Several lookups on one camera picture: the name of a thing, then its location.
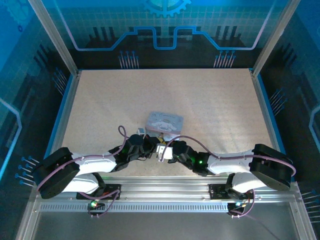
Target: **small box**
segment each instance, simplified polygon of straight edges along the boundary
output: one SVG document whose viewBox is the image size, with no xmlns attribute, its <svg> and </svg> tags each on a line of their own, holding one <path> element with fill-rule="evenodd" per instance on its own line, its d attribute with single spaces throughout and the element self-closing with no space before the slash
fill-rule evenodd
<svg viewBox="0 0 320 240">
<path fill-rule="evenodd" d="M 184 118 L 179 115 L 153 111 L 147 120 L 145 131 L 150 137 L 159 137 L 163 134 L 165 141 L 180 136 Z"/>
</svg>

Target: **glass panel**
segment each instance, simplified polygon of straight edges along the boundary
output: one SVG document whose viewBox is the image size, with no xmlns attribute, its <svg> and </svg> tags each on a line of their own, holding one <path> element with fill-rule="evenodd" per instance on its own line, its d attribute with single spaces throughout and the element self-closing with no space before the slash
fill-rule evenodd
<svg viewBox="0 0 320 240">
<path fill-rule="evenodd" d="M 70 73 L 26 0 L 0 1 L 0 238 L 15 239 Z"/>
<path fill-rule="evenodd" d="M 261 77 L 311 221 L 319 225 L 320 2 L 301 0 Z"/>
<path fill-rule="evenodd" d="M 45 0 L 80 69 L 250 68 L 287 0 Z"/>
</svg>

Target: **perforated metal strip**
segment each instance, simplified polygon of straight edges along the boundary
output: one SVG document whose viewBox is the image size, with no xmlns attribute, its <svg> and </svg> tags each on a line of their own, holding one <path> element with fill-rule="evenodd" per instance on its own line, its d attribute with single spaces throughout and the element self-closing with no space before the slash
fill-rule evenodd
<svg viewBox="0 0 320 240">
<path fill-rule="evenodd" d="M 41 212 L 87 212 L 88 202 L 43 202 Z M 104 211 L 106 206 L 97 211 Z M 115 202 L 110 209 L 114 213 L 226 213 L 227 203 L 222 202 Z"/>
</svg>

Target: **gear logo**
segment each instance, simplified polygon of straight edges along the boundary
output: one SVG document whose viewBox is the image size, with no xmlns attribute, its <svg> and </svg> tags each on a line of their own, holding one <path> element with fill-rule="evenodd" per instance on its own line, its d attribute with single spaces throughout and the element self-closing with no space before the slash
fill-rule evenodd
<svg viewBox="0 0 320 240">
<path fill-rule="evenodd" d="M 150 14 L 162 15 L 164 18 L 174 14 L 180 14 L 181 10 L 186 10 L 186 5 L 191 4 L 190 0 L 143 0 L 144 9 Z"/>
<path fill-rule="evenodd" d="M 28 0 L 1 0 L 0 5 L 6 7 L 10 16 L 20 25 L 29 16 Z"/>
</svg>

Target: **beige tabletop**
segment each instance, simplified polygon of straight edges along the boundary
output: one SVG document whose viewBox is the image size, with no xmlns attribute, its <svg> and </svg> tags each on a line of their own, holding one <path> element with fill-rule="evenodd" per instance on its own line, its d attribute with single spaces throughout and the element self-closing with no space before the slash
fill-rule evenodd
<svg viewBox="0 0 320 240">
<path fill-rule="evenodd" d="M 83 70 L 63 146 L 74 153 L 103 154 L 143 128 L 152 111 L 184 117 L 181 134 L 216 153 L 271 146 L 248 69 Z M 204 150 L 186 140 L 196 151 Z M 155 157 L 133 161 L 103 176 L 192 176 L 182 164 Z"/>
</svg>

